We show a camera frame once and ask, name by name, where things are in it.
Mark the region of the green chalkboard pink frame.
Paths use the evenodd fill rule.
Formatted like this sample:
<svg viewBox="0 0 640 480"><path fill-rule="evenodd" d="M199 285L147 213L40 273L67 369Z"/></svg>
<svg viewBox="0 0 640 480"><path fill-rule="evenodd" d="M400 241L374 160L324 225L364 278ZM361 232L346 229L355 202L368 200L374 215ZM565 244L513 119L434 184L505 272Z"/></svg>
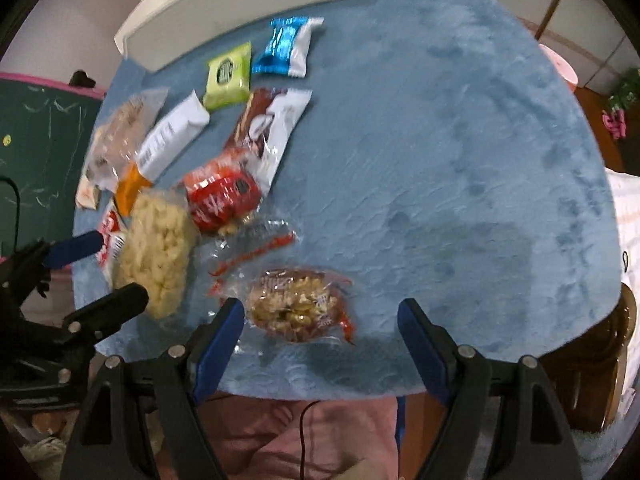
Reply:
<svg viewBox="0 0 640 480"><path fill-rule="evenodd" d="M99 89L26 76L1 75L1 255L43 238L72 235L75 194L93 125L104 99Z"/></svg>

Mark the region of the clear packet brown biscuits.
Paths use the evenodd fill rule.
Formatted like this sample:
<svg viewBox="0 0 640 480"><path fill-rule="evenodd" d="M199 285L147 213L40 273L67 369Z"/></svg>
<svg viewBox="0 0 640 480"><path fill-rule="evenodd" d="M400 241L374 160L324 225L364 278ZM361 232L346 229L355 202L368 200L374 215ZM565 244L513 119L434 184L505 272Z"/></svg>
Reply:
<svg viewBox="0 0 640 480"><path fill-rule="evenodd" d="M168 93L167 87L143 90L115 108L94 130L81 177L100 190L114 192L154 126Z"/></svg>

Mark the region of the sliding wardrobe doors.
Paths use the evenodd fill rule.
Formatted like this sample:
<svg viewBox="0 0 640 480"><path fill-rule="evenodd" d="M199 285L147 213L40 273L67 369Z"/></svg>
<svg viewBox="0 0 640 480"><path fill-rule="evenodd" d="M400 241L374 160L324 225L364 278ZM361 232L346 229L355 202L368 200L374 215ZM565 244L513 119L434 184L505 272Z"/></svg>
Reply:
<svg viewBox="0 0 640 480"><path fill-rule="evenodd" d="M570 63L581 87L607 96L639 66L638 53L602 0L559 0L548 22L552 0L499 1L531 32L544 30L539 41Z"/></svg>

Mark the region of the blue fuzzy table cloth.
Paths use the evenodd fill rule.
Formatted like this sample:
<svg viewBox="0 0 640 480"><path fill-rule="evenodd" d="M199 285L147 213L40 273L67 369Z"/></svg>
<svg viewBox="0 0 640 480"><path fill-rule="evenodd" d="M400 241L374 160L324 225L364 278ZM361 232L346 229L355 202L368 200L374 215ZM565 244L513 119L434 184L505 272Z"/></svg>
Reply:
<svg viewBox="0 0 640 480"><path fill-rule="evenodd" d="M401 300L486 358L541 356L606 318L620 244L596 139L534 37L497 0L342 0L324 24L269 201L296 243L256 266L352 281L355 340L247 327L221 385L306 400L422 389Z"/></svg>

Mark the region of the blue foil candy packet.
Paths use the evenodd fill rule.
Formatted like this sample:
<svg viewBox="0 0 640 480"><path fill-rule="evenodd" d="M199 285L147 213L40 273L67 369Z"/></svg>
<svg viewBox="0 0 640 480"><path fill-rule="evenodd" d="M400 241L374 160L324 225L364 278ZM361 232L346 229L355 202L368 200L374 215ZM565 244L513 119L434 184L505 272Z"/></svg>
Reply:
<svg viewBox="0 0 640 480"><path fill-rule="evenodd" d="M323 24L318 16L273 18L271 37L252 61L252 73L305 78L311 36Z"/></svg>

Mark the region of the small red snack packet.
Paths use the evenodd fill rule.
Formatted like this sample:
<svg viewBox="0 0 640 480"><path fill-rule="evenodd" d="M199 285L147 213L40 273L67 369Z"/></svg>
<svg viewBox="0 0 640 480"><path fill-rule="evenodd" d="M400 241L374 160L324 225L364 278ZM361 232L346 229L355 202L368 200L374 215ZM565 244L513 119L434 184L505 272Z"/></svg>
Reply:
<svg viewBox="0 0 640 480"><path fill-rule="evenodd" d="M201 233L216 233L256 209L262 191L242 162L217 157L182 178L186 201Z"/></svg>

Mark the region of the clear packet yellow crackers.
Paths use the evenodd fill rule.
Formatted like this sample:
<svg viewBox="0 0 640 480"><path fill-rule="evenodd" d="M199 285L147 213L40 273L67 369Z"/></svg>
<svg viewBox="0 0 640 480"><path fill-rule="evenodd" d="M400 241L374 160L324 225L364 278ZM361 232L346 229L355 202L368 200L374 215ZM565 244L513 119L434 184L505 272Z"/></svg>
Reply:
<svg viewBox="0 0 640 480"><path fill-rule="evenodd" d="M156 320L168 318L181 304L191 252L199 238L182 194L154 188L143 191L132 207L113 285L143 286L149 296L145 312Z"/></svg>

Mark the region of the beige paper snack packet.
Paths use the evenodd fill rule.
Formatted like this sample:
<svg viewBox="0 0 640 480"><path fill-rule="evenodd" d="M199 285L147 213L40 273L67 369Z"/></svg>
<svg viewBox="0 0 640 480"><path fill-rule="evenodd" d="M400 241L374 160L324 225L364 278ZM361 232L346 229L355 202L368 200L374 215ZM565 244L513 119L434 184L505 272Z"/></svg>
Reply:
<svg viewBox="0 0 640 480"><path fill-rule="evenodd" d="M75 205L77 208L96 210L101 199L100 188L91 182L89 178L83 174L78 182L75 194Z"/></svg>

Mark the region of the green small snack packet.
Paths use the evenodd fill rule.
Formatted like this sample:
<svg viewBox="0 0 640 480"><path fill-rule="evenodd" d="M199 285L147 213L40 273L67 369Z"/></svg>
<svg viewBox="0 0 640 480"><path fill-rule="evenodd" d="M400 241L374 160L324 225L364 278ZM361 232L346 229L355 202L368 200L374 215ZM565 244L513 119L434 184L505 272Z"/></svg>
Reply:
<svg viewBox="0 0 640 480"><path fill-rule="evenodd" d="M206 110L213 112L248 100L251 60L252 43L246 42L208 62L208 76L203 96Z"/></svg>

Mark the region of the white orange snack bar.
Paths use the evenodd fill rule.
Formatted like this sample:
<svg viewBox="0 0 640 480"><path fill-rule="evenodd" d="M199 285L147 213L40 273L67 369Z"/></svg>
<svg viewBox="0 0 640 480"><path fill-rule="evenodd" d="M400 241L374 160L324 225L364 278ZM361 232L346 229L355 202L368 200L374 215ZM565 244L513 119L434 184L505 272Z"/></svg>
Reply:
<svg viewBox="0 0 640 480"><path fill-rule="evenodd" d="M114 202L120 214L130 215L138 194L154 184L209 121L208 110L192 91L152 128L118 182Z"/></svg>

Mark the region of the checked white pink blanket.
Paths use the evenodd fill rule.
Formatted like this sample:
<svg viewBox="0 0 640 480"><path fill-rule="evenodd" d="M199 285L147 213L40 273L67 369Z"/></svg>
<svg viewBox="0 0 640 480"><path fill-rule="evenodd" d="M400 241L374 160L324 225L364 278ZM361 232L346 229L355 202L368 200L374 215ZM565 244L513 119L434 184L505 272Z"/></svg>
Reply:
<svg viewBox="0 0 640 480"><path fill-rule="evenodd" d="M605 169L610 185L623 254L622 282L639 304L639 178ZM600 434L574 431L573 438L585 479L602 479L627 447L639 427L639 321L627 356L623 395L614 422Z"/></svg>

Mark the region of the pink trousers lap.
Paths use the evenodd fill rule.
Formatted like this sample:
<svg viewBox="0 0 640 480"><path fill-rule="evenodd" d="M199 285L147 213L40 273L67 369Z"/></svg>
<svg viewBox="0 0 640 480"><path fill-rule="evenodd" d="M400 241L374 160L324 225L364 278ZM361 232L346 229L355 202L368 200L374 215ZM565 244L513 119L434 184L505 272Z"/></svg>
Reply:
<svg viewBox="0 0 640 480"><path fill-rule="evenodd" d="M230 479L397 479L395 398L279 401L217 393L198 417Z"/></svg>

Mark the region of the pink toy on floor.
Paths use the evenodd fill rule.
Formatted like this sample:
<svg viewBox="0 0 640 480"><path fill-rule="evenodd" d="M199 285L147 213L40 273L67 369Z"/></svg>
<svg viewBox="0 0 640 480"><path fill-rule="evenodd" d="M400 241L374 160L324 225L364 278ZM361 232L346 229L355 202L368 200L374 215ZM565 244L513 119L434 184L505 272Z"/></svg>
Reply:
<svg viewBox="0 0 640 480"><path fill-rule="evenodd" d="M608 112L604 110L602 112L602 122L614 141L626 138L626 115L621 108L609 110Z"/></svg>

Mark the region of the green printed bag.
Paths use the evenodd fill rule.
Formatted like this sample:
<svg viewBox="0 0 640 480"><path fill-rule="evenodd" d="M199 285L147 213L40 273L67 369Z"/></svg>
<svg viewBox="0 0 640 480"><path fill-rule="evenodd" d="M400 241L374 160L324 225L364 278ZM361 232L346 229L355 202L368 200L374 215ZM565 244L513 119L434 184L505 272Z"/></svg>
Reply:
<svg viewBox="0 0 640 480"><path fill-rule="evenodd" d="M608 97L608 109L612 112L630 110L639 103L640 70L631 68L623 74Z"/></svg>

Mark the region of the brown white chocolate bar packet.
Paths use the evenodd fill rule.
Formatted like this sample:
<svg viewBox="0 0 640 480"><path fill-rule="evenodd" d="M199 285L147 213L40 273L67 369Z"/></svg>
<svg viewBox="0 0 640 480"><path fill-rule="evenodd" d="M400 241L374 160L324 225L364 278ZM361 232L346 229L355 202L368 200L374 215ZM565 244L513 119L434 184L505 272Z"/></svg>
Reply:
<svg viewBox="0 0 640 480"><path fill-rule="evenodd" d="M240 155L263 196L270 191L288 140L311 97L311 90L293 88L258 88L250 92L224 144L225 152Z"/></svg>

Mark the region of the clear packet mixed nuts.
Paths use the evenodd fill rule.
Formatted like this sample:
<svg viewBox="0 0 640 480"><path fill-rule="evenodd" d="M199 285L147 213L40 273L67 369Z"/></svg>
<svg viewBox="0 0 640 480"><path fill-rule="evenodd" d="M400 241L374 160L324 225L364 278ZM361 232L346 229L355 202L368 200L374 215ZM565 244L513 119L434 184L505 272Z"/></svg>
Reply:
<svg viewBox="0 0 640 480"><path fill-rule="evenodd" d="M220 304L239 300L250 326L289 344L336 336L353 344L352 280L327 268L284 261L284 252L299 242L294 226L280 219L225 226L215 236L209 296Z"/></svg>

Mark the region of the red-edged mixed cracker packet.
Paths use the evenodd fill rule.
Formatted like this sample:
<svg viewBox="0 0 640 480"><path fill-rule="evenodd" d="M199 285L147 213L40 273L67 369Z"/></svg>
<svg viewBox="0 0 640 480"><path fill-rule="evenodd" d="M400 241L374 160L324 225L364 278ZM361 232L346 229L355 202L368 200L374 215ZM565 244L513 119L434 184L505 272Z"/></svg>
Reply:
<svg viewBox="0 0 640 480"><path fill-rule="evenodd" d="M101 249L96 253L96 263L106 284L113 286L114 269L117 259L126 242L127 227L119 214L114 200L110 200L104 210L98 232L103 237Z"/></svg>

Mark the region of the pink plastic stool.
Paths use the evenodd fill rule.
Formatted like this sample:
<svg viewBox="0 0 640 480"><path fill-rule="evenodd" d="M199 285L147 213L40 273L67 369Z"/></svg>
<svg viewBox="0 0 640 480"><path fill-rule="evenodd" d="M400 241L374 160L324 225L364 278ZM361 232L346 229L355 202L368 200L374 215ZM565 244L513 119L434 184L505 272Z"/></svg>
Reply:
<svg viewBox="0 0 640 480"><path fill-rule="evenodd" d="M549 61L553 64L558 74L561 78L567 83L570 87L571 92L575 92L578 87L578 76L569 62L562 55L559 55L558 52L546 46L545 44L539 44L541 51L544 52L544 55L549 59Z"/></svg>

